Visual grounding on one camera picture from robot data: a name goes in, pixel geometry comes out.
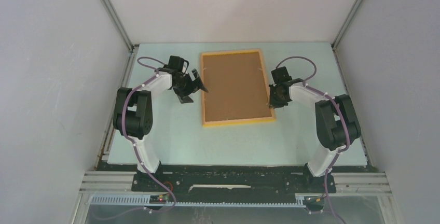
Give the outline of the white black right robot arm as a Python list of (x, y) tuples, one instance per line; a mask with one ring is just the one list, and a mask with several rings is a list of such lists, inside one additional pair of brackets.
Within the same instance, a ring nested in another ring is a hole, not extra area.
[(321, 176), (331, 171), (340, 153), (348, 150), (361, 136), (361, 128), (351, 98), (346, 95), (330, 96), (309, 86), (302, 79), (293, 79), (286, 67), (271, 71), (273, 84), (269, 86), (269, 106), (282, 108), (296, 101), (315, 112), (317, 137), (320, 142), (311, 160), (305, 165), (308, 174), (302, 177), (302, 186), (309, 192), (323, 184)]

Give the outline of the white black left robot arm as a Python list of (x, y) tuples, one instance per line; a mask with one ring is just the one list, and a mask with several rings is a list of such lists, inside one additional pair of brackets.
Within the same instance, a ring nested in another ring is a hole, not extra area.
[(134, 88), (121, 87), (116, 94), (113, 127), (133, 147), (137, 168), (147, 173), (144, 185), (151, 191), (163, 187), (164, 177), (157, 173), (160, 160), (147, 136), (153, 127), (153, 99), (173, 90), (182, 104), (193, 102), (191, 94), (208, 89), (196, 69), (188, 72), (189, 61), (172, 55), (167, 63), (154, 68), (154, 75)]

